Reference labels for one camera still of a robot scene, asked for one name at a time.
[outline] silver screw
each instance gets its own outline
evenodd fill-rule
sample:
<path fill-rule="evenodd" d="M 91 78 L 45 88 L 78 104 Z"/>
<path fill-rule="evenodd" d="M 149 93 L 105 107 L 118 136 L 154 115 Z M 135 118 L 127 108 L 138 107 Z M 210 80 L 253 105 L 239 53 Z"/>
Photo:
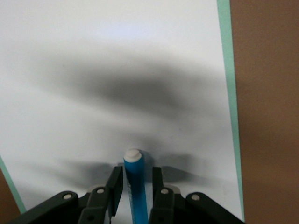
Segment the silver screw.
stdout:
<path fill-rule="evenodd" d="M 166 188 L 164 188 L 164 189 L 161 190 L 161 193 L 164 194 L 164 195 L 167 195 L 168 192 L 169 192 L 169 191 L 168 191 L 168 189 L 166 189 Z"/>
<path fill-rule="evenodd" d="M 194 194 L 194 195 L 191 196 L 191 199 L 194 200 L 194 201 L 199 201 L 200 197 L 198 195 Z"/>
<path fill-rule="evenodd" d="M 104 189 L 103 189 L 103 188 L 98 189 L 98 190 L 97 190 L 97 193 L 98 193 L 98 194 L 104 193 Z"/>
<path fill-rule="evenodd" d="M 71 194 L 67 194 L 64 196 L 64 200 L 70 199 L 71 198 Z"/>

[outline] brown surface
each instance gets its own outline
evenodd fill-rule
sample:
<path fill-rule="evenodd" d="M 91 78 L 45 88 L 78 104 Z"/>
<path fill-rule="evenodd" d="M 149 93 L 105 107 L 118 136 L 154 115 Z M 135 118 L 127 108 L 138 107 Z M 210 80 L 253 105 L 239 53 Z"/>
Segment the brown surface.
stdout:
<path fill-rule="evenodd" d="M 7 223 L 20 214 L 8 184 L 0 170 L 0 224 Z"/>
<path fill-rule="evenodd" d="M 231 1 L 245 220 L 299 223 L 299 1 Z"/>

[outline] pen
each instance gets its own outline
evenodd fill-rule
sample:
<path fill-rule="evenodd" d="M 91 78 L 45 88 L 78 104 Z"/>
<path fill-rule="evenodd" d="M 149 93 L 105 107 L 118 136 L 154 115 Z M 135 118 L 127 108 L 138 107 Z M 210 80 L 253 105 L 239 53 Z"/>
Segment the pen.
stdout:
<path fill-rule="evenodd" d="M 133 224 L 147 224 L 148 211 L 144 186 L 144 161 L 137 149 L 125 153 L 124 164 Z"/>

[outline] green border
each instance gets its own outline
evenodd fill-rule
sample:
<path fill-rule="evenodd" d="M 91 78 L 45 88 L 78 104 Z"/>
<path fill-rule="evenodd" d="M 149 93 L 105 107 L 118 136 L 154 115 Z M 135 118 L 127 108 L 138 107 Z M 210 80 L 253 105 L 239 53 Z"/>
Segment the green border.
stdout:
<path fill-rule="evenodd" d="M 235 63 L 233 51 L 233 36 L 230 16 L 230 1 L 217 0 L 218 16 L 220 33 L 222 39 L 222 50 L 224 58 L 224 67 L 226 74 L 226 82 L 228 89 L 228 101 L 230 109 L 230 119 L 232 123 L 233 141 L 235 149 L 235 165 L 239 183 L 239 194 L 243 220 L 244 217 L 244 202 L 243 202 L 243 186 L 242 186 L 242 170 L 241 170 L 241 154 L 240 154 L 240 139 L 238 125 L 238 107 L 237 95 L 235 86 Z"/>
<path fill-rule="evenodd" d="M 23 201 L 21 200 L 19 192 L 17 191 L 17 188 L 15 187 L 14 182 L 9 175 L 8 170 L 6 169 L 6 166 L 5 166 L 1 156 L 0 156 L 0 168 L 4 175 L 5 180 L 9 186 L 10 191 L 13 194 L 14 200 L 20 210 L 20 213 L 26 212 L 25 205 L 24 205 Z"/>

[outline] sheet of paper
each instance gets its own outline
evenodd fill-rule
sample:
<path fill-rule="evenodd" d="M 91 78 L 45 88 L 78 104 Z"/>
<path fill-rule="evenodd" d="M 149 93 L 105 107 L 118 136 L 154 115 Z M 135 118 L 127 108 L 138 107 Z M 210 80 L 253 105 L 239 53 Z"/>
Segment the sheet of paper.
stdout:
<path fill-rule="evenodd" d="M 26 209 L 128 149 L 242 218 L 217 2 L 3 1 L 0 155 Z M 131 223 L 126 187 L 113 223 Z"/>

